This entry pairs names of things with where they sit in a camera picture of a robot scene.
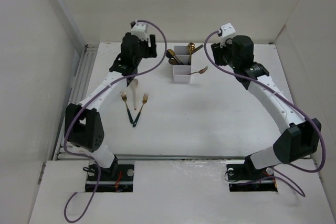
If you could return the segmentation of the brown spoon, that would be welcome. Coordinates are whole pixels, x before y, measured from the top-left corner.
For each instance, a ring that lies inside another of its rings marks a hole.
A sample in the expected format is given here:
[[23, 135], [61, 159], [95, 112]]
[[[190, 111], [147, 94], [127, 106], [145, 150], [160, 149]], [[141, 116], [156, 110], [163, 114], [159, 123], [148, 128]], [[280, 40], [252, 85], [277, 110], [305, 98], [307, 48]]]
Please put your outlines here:
[[169, 59], [169, 64], [171, 64], [171, 65], [179, 65], [179, 63], [175, 59]]

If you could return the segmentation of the black spoon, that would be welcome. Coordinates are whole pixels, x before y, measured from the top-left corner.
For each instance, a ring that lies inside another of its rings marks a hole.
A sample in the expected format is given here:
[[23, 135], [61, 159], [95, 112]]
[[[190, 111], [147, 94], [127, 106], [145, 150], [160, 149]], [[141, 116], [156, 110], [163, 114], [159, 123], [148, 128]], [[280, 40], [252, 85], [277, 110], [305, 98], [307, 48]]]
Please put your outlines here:
[[172, 49], [168, 49], [166, 51], [166, 57], [168, 57], [169, 59], [174, 58], [174, 56], [175, 56], [175, 52]]

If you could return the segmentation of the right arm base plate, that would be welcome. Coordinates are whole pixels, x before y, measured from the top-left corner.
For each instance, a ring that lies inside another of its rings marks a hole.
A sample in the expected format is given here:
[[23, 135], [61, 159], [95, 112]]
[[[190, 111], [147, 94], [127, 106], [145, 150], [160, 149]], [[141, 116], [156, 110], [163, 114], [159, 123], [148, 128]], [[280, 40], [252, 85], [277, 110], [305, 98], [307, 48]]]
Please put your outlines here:
[[278, 191], [271, 167], [249, 172], [243, 163], [227, 163], [224, 176], [230, 192]]

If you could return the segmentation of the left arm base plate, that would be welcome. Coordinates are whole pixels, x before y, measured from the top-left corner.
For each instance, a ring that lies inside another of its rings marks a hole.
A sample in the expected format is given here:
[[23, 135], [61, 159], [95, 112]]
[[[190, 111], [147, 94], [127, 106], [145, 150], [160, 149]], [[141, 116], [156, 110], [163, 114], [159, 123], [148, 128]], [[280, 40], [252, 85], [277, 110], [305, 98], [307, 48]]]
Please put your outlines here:
[[[131, 193], [133, 192], [134, 163], [118, 164], [115, 172], [101, 169], [101, 177], [96, 192], [98, 193]], [[84, 167], [87, 173], [85, 192], [93, 192], [98, 179], [98, 168], [95, 164]]]

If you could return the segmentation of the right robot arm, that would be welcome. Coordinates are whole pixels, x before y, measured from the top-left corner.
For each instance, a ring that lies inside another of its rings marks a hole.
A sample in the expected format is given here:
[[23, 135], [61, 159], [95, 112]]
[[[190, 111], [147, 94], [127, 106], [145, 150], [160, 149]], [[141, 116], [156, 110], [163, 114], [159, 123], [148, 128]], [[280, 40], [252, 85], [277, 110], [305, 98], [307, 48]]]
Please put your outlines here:
[[245, 158], [244, 175], [250, 179], [259, 176], [263, 168], [279, 164], [291, 165], [294, 161], [317, 151], [326, 152], [321, 134], [321, 123], [309, 118], [301, 109], [287, 100], [272, 80], [269, 71], [254, 61], [254, 43], [250, 37], [225, 35], [217, 31], [221, 41], [211, 45], [211, 63], [223, 70], [230, 66], [234, 76], [244, 88], [264, 106], [278, 126], [280, 137], [269, 148]]

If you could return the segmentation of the white three-compartment utensil holder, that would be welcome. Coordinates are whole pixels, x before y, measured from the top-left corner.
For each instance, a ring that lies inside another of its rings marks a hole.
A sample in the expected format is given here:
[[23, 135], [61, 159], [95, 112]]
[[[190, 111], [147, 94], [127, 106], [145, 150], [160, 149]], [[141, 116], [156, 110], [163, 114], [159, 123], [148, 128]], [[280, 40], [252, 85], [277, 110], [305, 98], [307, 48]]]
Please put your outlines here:
[[191, 63], [187, 46], [174, 46], [173, 51], [182, 65], [173, 66], [173, 81], [175, 83], [190, 83]]

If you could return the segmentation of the gold spoon green handle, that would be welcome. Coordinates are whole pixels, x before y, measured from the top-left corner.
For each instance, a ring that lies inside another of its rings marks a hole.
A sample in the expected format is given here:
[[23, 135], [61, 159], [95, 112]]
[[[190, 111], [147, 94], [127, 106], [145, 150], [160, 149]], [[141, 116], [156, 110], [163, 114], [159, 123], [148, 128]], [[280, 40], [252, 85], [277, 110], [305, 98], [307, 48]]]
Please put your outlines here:
[[172, 49], [168, 49], [168, 52], [179, 65], [183, 65], [183, 63], [179, 60], [179, 58], [176, 56], [175, 52]]
[[189, 42], [188, 45], [187, 45], [187, 49], [188, 49], [188, 55], [189, 55], [187, 64], [190, 65], [191, 64], [192, 53], [195, 49], [195, 44], [193, 42]]

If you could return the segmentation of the rose gold fork green handle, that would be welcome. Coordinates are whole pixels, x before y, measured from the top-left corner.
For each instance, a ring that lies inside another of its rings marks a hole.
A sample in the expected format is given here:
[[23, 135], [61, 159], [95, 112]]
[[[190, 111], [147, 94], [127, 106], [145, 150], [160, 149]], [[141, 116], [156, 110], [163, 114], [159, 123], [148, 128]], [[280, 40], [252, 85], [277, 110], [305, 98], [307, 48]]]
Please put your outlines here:
[[127, 110], [127, 114], [128, 114], [129, 121], [130, 121], [131, 124], [133, 124], [134, 121], [133, 121], [131, 112], [130, 112], [130, 110], [129, 110], [128, 104], [127, 104], [127, 95], [126, 95], [126, 93], [125, 93], [124, 91], [121, 91], [121, 92], [120, 92], [120, 95], [121, 95], [121, 99], [122, 99], [122, 101], [125, 103], [125, 107], [126, 107], [126, 110]]

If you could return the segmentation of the brown wooden chopstick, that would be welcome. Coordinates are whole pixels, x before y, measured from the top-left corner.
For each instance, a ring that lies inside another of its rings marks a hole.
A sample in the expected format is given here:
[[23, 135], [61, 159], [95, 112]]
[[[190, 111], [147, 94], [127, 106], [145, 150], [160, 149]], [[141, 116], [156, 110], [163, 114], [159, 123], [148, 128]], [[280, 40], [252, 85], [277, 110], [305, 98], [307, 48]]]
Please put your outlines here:
[[199, 71], [191, 72], [188, 75], [190, 76], [190, 75], [197, 74], [197, 73], [204, 74], [207, 70], [208, 70], [208, 66], [204, 67], [203, 69], [200, 69]]

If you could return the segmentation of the beige plastic spoon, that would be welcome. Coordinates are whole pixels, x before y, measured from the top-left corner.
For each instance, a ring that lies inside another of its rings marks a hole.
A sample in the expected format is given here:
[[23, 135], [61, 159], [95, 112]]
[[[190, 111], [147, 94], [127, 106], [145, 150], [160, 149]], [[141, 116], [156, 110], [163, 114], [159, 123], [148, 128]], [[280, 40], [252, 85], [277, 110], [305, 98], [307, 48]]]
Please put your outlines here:
[[132, 89], [132, 99], [133, 99], [133, 108], [134, 110], [137, 109], [137, 87], [139, 85], [138, 79], [134, 78], [132, 82], [130, 83], [131, 89]]

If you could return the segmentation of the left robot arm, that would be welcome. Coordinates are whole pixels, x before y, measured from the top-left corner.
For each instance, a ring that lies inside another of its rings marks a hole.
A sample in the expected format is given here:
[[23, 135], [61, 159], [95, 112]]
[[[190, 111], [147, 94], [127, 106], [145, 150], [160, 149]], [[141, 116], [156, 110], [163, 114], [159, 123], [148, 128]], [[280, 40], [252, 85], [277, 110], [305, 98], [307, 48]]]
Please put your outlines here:
[[103, 142], [101, 113], [134, 79], [141, 60], [155, 57], [155, 35], [141, 40], [135, 34], [126, 33], [122, 39], [120, 53], [102, 83], [79, 104], [71, 103], [66, 107], [65, 143], [85, 149], [85, 157], [96, 160], [100, 167], [99, 174], [105, 180], [114, 179], [118, 168], [113, 164], [116, 160], [115, 155]]

